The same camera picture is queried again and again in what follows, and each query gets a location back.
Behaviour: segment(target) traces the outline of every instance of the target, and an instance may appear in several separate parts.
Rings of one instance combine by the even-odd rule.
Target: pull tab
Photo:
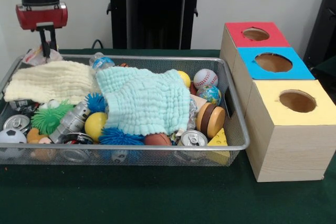
[[[17,129],[21,126],[21,118],[16,118],[13,120],[13,128]]]
[[[189,135],[189,141],[191,145],[200,146],[199,139],[200,137],[196,134]]]

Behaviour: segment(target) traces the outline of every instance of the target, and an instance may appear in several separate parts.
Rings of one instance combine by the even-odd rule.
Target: red box top
[[[290,47],[273,22],[243,22],[225,24],[236,47]]]

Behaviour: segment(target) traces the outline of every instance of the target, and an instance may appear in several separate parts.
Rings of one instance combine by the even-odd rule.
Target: metal mesh basket
[[[66,60],[84,64],[90,56],[65,55]],[[226,62],[218,58],[134,57],[111,56],[115,64],[126,62],[155,73],[170,69],[185,71],[194,76],[200,69],[212,69],[218,75],[218,88],[224,94],[229,89],[233,114],[225,119],[224,130],[228,146],[117,146],[117,145],[62,145],[62,144],[5,144],[0,143],[0,164],[36,165],[163,165],[163,166],[229,166],[240,150],[249,145],[245,121],[236,90]],[[0,84],[0,130],[4,122],[17,112],[3,99],[11,76],[19,68],[29,67],[17,59]],[[221,106],[226,108],[225,100]]]

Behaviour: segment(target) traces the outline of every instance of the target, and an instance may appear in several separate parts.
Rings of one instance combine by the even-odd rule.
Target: shape sorter box
[[[253,80],[314,80],[291,47],[238,48],[232,76],[243,114]]]
[[[233,70],[239,47],[290,47],[273,22],[226,23],[220,58]]]
[[[258,182],[323,178],[336,150],[336,106],[319,81],[254,81],[245,121]]]

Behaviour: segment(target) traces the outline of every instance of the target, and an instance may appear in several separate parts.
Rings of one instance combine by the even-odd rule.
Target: yellow ball
[[[85,132],[95,142],[99,142],[98,138],[101,136],[101,130],[103,129],[107,120],[107,115],[103,112],[97,112],[90,115],[85,122]]]
[[[187,88],[190,88],[191,80],[189,75],[187,75],[187,73],[183,71],[179,71],[178,73],[180,74],[182,80],[184,81],[185,86]]]

